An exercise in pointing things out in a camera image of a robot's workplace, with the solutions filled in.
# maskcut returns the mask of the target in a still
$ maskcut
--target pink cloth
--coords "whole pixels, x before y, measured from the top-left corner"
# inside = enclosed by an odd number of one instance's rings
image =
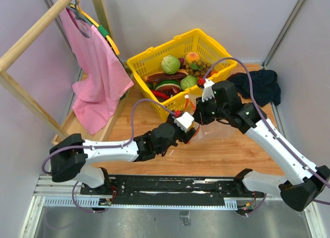
[[[133,82],[95,26],[76,20],[68,9],[60,17],[78,64],[88,74],[86,80],[72,86],[76,94],[72,108],[83,127],[94,135],[107,124],[120,97]]]

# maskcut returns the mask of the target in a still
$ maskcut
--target wooden pole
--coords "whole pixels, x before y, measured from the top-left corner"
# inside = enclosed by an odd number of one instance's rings
[[[39,37],[72,0],[58,0],[1,58],[0,68],[7,70]]]
[[[1,58],[0,84],[3,85],[31,112],[46,122],[62,139],[68,137],[65,130],[28,94],[8,73],[7,69],[38,38],[71,0],[58,0]]]
[[[110,37],[113,40],[112,30],[108,18],[108,14],[105,8],[104,0],[92,0],[94,4],[94,8],[98,17],[98,21],[100,22],[100,25],[104,27],[107,32],[109,32]]]

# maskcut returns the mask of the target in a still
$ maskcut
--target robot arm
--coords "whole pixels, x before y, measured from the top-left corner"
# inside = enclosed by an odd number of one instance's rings
[[[206,79],[202,97],[196,100],[196,110],[193,116],[189,113],[176,112],[170,114],[166,123],[137,136],[133,141],[119,148],[112,145],[126,144],[120,142],[95,142],[82,140],[80,134],[74,134],[54,146],[50,152],[67,146],[86,146],[90,149],[65,150],[51,158],[52,179],[54,182],[77,180],[90,188],[100,188],[109,184],[108,173],[104,168],[95,168],[92,163],[103,161],[138,162],[155,158],[156,154],[165,155],[170,146],[177,146],[177,141],[187,143],[195,134],[194,121],[208,125],[214,121],[226,120],[229,125],[239,129],[263,147],[278,163],[285,176],[262,174],[251,169],[241,171],[235,178],[235,189],[244,196],[248,192],[262,192],[281,196],[291,208],[302,211],[324,189],[324,184],[307,168],[304,168],[279,143],[281,138],[306,164],[326,181],[330,178],[330,170],[326,166],[317,167],[313,162],[302,156],[276,130],[271,121],[262,113],[276,137],[264,124],[252,103],[242,104],[235,86],[222,81],[213,83]]]

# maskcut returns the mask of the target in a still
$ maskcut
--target yellow hanger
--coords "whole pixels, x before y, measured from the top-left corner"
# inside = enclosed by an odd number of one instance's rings
[[[85,13],[81,7],[80,7],[80,0],[77,0],[76,3],[76,7],[77,7],[77,11],[80,12],[82,15],[84,15],[96,28],[98,28],[100,25],[97,24],[97,22],[95,20],[93,20],[87,13]],[[113,51],[115,52],[115,54],[117,56],[119,56],[119,50],[118,47],[116,46],[116,44],[114,43],[114,41],[110,38],[109,35],[106,35],[106,40],[108,41],[108,43],[110,44],[110,46],[112,47]]]

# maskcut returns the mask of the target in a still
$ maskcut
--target red cap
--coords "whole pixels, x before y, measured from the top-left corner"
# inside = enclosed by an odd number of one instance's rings
[[[203,78],[200,78],[200,79],[198,80],[198,85],[203,86],[204,83],[205,83],[205,80],[204,80]]]
[[[180,115],[181,115],[181,111],[180,110],[175,110],[174,112],[175,112],[174,116],[176,118],[180,117]]]

